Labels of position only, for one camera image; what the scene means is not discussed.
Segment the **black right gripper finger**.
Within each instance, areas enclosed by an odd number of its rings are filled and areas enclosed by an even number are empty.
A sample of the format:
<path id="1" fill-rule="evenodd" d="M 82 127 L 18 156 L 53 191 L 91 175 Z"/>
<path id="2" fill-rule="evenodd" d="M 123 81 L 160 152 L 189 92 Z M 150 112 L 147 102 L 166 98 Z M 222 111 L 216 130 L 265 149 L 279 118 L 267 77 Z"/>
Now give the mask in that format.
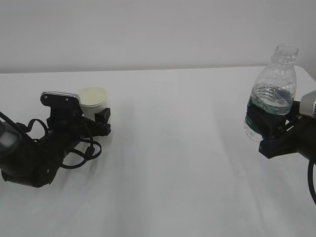
<path id="1" fill-rule="evenodd" d="M 248 100 L 246 110 L 246 131 L 253 141 L 275 139 L 286 130 L 291 129 L 298 121 L 300 102 L 294 101 L 289 113 L 275 115 L 256 106 Z"/>

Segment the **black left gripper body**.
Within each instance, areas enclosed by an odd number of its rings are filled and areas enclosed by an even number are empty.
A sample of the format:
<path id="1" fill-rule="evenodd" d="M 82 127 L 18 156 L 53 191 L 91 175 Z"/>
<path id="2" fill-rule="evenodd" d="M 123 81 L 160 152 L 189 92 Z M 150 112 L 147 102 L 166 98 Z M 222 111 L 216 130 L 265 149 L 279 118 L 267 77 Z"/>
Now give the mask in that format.
<path id="1" fill-rule="evenodd" d="M 65 132 L 82 138 L 108 136 L 111 133 L 111 125 L 102 125 L 83 116 L 81 109 L 65 110 L 50 109 L 50 117 L 47 119 L 49 130 Z"/>

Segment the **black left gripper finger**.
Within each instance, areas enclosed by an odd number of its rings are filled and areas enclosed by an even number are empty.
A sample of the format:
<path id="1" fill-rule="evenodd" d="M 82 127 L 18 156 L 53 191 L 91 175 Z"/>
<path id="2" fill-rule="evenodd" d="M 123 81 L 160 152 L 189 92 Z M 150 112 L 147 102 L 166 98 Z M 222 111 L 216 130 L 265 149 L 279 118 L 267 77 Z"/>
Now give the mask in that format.
<path id="1" fill-rule="evenodd" d="M 110 116 L 110 108 L 105 108 L 102 111 L 95 113 L 95 122 L 102 125 L 106 125 L 109 122 Z"/>

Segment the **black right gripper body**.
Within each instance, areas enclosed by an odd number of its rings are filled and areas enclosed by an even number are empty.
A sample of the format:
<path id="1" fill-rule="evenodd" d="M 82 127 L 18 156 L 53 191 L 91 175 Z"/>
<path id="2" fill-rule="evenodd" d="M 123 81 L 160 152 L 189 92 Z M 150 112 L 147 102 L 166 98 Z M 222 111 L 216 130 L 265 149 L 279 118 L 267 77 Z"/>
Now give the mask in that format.
<path id="1" fill-rule="evenodd" d="M 299 153 L 305 158 L 316 157 L 316 120 L 297 116 L 277 129 L 267 140 L 262 140 L 259 152 L 266 158 Z"/>

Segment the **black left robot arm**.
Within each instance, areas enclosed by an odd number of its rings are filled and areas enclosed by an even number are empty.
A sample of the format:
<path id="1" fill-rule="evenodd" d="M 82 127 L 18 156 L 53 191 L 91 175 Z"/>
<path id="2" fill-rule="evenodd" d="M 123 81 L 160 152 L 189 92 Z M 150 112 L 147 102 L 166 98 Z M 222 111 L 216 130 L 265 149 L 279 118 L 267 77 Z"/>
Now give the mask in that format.
<path id="1" fill-rule="evenodd" d="M 44 123 L 32 119 L 28 125 L 1 114 L 0 171 L 4 181 L 40 188 L 51 184 L 59 168 L 77 169 L 96 159 L 102 146 L 95 140 L 108 136 L 109 108 L 96 113 L 95 120 L 83 116 L 81 108 L 50 109 Z"/>

